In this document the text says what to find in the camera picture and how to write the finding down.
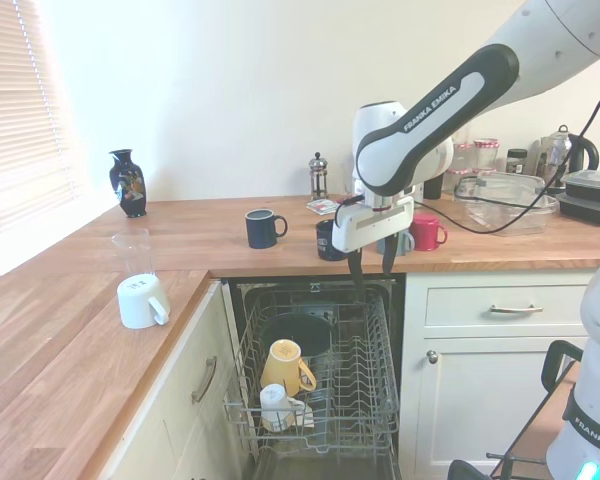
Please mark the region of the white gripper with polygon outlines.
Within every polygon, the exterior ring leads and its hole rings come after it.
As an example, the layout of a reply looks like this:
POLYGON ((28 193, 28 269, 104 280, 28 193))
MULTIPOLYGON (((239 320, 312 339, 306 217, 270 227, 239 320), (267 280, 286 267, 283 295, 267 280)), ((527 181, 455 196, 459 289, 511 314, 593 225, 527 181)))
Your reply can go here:
POLYGON ((413 220, 414 200, 410 196, 399 199, 387 210, 355 203, 342 206, 334 216, 333 246, 347 254, 349 272, 356 291, 356 301, 365 302, 365 284, 361 248, 383 239, 382 269, 385 275, 392 271, 400 231, 406 230, 413 220))

